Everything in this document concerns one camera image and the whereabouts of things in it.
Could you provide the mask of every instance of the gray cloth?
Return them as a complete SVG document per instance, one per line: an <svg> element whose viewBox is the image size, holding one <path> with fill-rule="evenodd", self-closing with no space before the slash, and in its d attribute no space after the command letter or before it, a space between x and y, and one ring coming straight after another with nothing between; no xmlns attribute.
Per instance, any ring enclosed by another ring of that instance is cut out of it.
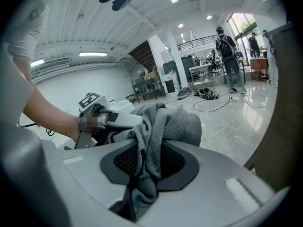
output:
<svg viewBox="0 0 303 227"><path fill-rule="evenodd" d="M143 123L113 136L115 142L137 138L137 170L139 180L132 192L136 218L139 219L157 199L156 183L161 180L160 153L162 140L179 140L200 145L202 127L196 114L188 114L180 106L168 109L163 103L145 105L131 114L143 116Z"/></svg>

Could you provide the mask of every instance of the shelf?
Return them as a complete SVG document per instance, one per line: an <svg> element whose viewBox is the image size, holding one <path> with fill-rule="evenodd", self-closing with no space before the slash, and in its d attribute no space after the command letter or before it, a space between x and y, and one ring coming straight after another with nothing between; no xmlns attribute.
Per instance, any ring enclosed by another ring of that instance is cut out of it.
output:
<svg viewBox="0 0 303 227"><path fill-rule="evenodd" d="M201 85L201 84L209 83L209 82L213 82L213 81L212 80L209 80L209 81L199 81L199 82L194 83L194 86L195 85Z"/></svg>
<svg viewBox="0 0 303 227"><path fill-rule="evenodd" d="M153 91L137 94L137 96L141 96L141 95L145 95L145 94L149 94L149 93L153 93L153 92L157 92L157 91L160 91L160 90L156 89L156 90L153 90Z"/></svg>

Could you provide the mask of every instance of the white ceiling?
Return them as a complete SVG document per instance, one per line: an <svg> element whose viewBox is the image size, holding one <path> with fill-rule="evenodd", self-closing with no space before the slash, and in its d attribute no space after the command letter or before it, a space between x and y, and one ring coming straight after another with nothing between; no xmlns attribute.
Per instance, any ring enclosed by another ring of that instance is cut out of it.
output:
<svg viewBox="0 0 303 227"><path fill-rule="evenodd" d="M36 47L34 60L71 57L72 64L100 61L100 58L78 57L80 51L94 51L109 53L101 58L102 61L116 62L121 58L123 61L123 56L151 35L158 34L161 38L167 27L180 44L181 32L189 41L191 30L196 37L203 34L205 28L215 30L222 13L268 16L279 7L278 0L179 0L175 4L170 0L133 0L124 9L114 12L111 2L51 0L48 23ZM207 15L213 15L213 18L206 20ZM177 27L180 21L185 25L182 29Z"/></svg>

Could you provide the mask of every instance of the table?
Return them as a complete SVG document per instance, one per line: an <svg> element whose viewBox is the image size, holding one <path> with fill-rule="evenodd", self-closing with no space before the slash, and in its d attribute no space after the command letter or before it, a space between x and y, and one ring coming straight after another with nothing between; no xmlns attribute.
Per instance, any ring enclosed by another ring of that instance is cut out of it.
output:
<svg viewBox="0 0 303 227"><path fill-rule="evenodd" d="M267 68L267 58L255 58L250 60L250 66L251 66L251 78L253 80L268 80L269 75L268 75L268 68ZM258 74L256 75L252 70L256 70L257 72L260 72L261 76ZM262 71L261 70L266 70L265 76L262 76Z"/></svg>
<svg viewBox="0 0 303 227"><path fill-rule="evenodd" d="M155 84L157 85L157 89L156 89L156 90L153 89L153 83L155 83ZM145 92L145 93L137 94L136 88L139 88L139 89L140 89L139 91L142 91L142 90L141 90L141 87L147 86L147 85L150 85L150 86L151 86L151 89L152 89L151 91L148 91L148 92ZM157 99L157 95L156 95L156 91L159 91L159 87L158 87L158 84L157 84L157 82L156 82L155 79L148 79L148 80L146 80L146 81L142 81L142 82L140 82L140 83L137 83L137 84L133 85L133 90L134 90L134 94L136 95L136 98L137 98L137 100L138 100L138 103L140 103L138 96L143 96L143 98L144 98L144 95L145 95L145 94L149 94L149 93L154 93L156 100L158 100L158 99Z"/></svg>
<svg viewBox="0 0 303 227"><path fill-rule="evenodd" d="M212 83L213 83L213 87L214 87L214 75L213 75L213 70L211 71L213 80L203 81L203 82L199 81L199 82L197 82L197 83L194 83L194 78L193 78L193 73L192 73L193 70L202 70L202 71L203 71L203 78L205 78L205 77L204 77L204 71L205 71L205 70L208 70L208 67L211 66L211 65L212 65L211 63L207 63L207 64L204 64L204 65L201 65L201 66L196 66L196 67L191 67L191 68L189 68L191 80L192 80L192 83L193 83L193 89L195 89L195 85L202 85L202 84L209 83L209 82L212 82Z"/></svg>

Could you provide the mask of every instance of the metal railing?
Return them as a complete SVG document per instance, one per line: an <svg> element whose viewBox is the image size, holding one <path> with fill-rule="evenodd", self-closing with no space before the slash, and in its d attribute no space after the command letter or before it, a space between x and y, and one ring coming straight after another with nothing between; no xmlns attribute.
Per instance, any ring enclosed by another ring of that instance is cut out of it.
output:
<svg viewBox="0 0 303 227"><path fill-rule="evenodd" d="M179 52L182 52L182 51L186 51L186 50L189 50L189 49L192 49L192 48L204 45L204 44L215 43L217 38L218 38L217 35L203 37L200 39L188 41L183 44L179 44L179 45L177 45L177 48L178 48ZM172 51L170 48L168 49L168 51L169 51L170 55L172 55Z"/></svg>

